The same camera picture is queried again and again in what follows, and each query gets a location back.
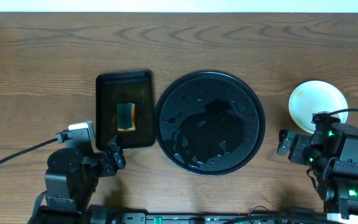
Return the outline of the yellow green sponge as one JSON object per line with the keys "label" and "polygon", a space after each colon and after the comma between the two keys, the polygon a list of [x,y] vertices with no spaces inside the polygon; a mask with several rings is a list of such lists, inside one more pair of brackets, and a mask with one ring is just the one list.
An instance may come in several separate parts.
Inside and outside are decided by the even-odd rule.
{"label": "yellow green sponge", "polygon": [[135,131],[135,104],[117,104],[117,127],[119,132]]}

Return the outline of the mint plate with crumbs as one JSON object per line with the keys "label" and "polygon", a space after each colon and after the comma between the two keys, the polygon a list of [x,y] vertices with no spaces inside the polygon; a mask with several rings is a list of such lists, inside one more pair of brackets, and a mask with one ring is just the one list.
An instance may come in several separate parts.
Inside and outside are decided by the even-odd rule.
{"label": "mint plate with crumbs", "polygon": [[288,109],[293,121],[308,133],[314,133],[313,114],[348,109],[344,95],[327,82],[313,80],[300,84],[290,95]]}

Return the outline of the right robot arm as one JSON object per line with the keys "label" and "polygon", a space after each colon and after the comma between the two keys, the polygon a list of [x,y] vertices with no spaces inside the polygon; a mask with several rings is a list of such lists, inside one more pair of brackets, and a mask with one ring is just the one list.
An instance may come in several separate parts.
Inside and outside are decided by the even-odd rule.
{"label": "right robot arm", "polygon": [[344,123],[319,124],[314,134],[289,129],[279,133],[278,154],[313,172],[313,187],[324,212],[343,220],[358,216],[358,128]]}

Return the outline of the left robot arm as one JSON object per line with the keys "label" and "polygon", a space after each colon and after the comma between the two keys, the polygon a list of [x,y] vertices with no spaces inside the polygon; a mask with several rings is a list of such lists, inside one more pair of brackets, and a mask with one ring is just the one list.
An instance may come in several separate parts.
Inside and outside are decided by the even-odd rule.
{"label": "left robot arm", "polygon": [[85,154],[79,147],[65,147],[54,152],[47,160],[46,191],[34,205],[29,223],[82,224],[121,223],[116,209],[90,205],[90,199],[102,177],[116,175],[126,161],[121,138],[110,139],[102,152],[93,149]]}

